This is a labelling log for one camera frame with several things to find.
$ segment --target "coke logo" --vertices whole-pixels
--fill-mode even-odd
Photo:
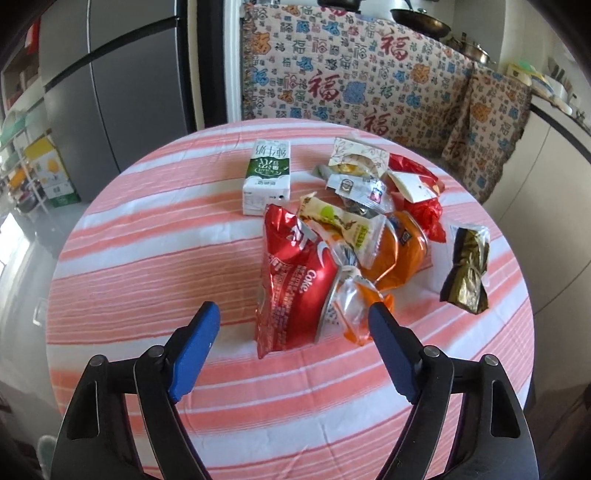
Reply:
[[[308,291],[308,288],[311,287],[312,282],[314,281],[315,278],[316,278],[315,270],[308,270],[308,273],[304,277],[304,281],[301,283],[300,293],[304,293],[305,291]]]

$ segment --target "blue gripper pad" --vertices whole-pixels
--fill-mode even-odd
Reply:
[[[420,361],[421,343],[412,330],[398,325],[384,304],[374,303],[368,316],[369,331],[396,391],[414,405],[420,394],[414,369],[416,362]]]
[[[215,303],[209,303],[208,306],[198,312],[197,327],[187,339],[173,365],[173,379],[168,395],[175,403],[193,389],[213,341],[220,331],[220,309]]]

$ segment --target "red wrapper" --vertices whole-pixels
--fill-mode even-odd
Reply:
[[[259,358],[314,342],[339,267],[330,247],[299,218],[269,205],[264,219]]]
[[[421,177],[421,181],[427,185],[437,196],[441,195],[445,190],[445,185],[439,177],[432,173],[427,167],[423,167],[420,163],[404,157],[391,153],[388,162],[388,168],[394,171],[403,171],[406,173],[416,173]]]
[[[418,174],[421,177],[421,181],[428,185],[428,187],[438,196],[445,190],[445,185],[435,174],[433,174],[427,167],[423,167],[421,164],[410,158],[391,153],[388,167],[394,171]],[[421,226],[429,240],[444,244],[446,241],[446,234],[439,222],[443,213],[439,198],[411,203],[404,199],[401,194],[396,194],[398,189],[393,183],[389,187],[395,193],[392,197],[394,198],[396,210],[406,210]]]

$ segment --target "snack wrapper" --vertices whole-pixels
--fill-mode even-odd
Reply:
[[[355,267],[345,267],[341,272],[332,307],[339,323],[345,328],[344,336],[357,345],[372,341],[369,333],[368,310],[374,303],[383,301],[394,312],[394,297],[382,296],[372,283],[361,276]]]
[[[443,182],[427,167],[403,155],[391,153],[388,168],[387,178],[391,180],[390,193],[394,199],[396,210],[406,210],[410,213],[429,240],[445,243],[446,233],[440,222],[443,208],[438,198],[445,190]],[[417,179],[413,179],[409,183],[401,183],[400,175],[394,174],[394,177],[398,178],[396,183],[392,178],[394,172],[417,174],[420,188],[413,188],[418,185]],[[411,178],[402,176],[402,179],[407,181]]]
[[[431,172],[431,170],[403,155],[391,153],[388,158],[388,168],[392,171],[402,171],[420,175],[421,181],[435,192],[437,196],[440,196],[445,190],[444,183],[439,180],[439,177]]]
[[[312,228],[328,244],[332,249],[333,256],[341,267],[357,266],[359,262],[353,247],[345,241],[343,235],[335,227],[327,223],[318,223],[314,220],[308,220],[306,225]]]
[[[336,173],[380,178],[388,169],[389,153],[360,140],[335,138],[329,167]]]
[[[440,293],[441,301],[473,314],[482,313],[488,308],[488,228],[450,223],[447,232],[447,244],[438,245],[431,251],[431,286]]]
[[[408,212],[394,212],[388,215],[388,222],[398,240],[398,257],[394,267],[375,282],[382,292],[407,283],[419,271],[427,256],[427,238]]]
[[[392,179],[404,199],[410,203],[423,202],[439,196],[428,185],[423,183],[421,176],[416,173],[388,170],[388,176]]]
[[[259,358],[314,342],[340,270],[328,244],[283,207],[267,206],[263,239]]]
[[[374,263],[371,268],[360,268],[361,274],[380,290],[378,285],[389,277],[390,272],[396,267],[398,255],[398,237],[392,224],[386,222],[386,227],[378,243],[378,252]]]
[[[334,189],[340,197],[374,212],[389,213],[394,210],[394,202],[386,191],[386,184],[380,179],[335,173],[330,176],[326,187]]]
[[[313,193],[300,199],[298,216],[302,220],[315,220],[335,227],[353,247],[359,263],[364,268],[371,268],[386,222],[384,215],[372,219],[364,218],[326,203]]]

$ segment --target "round table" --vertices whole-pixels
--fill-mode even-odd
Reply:
[[[47,358],[62,413],[92,355],[138,356],[212,300],[222,312],[220,333],[192,393],[177,404],[212,477],[374,479],[409,405],[373,344],[335,338],[256,357],[262,218],[242,215],[254,140],[291,141],[295,209],[303,194],[327,194],[311,170],[327,163],[336,136],[350,135],[429,167],[446,185],[444,214],[490,229],[489,310],[471,315],[411,281],[394,291],[395,316],[448,356],[494,353],[523,405],[534,360],[532,311],[519,265],[484,209],[443,170],[380,137],[263,119],[174,141],[124,171],[89,206],[61,253],[49,299]],[[459,406],[454,398],[430,473],[444,467]],[[128,408],[142,463],[157,475],[134,395]]]

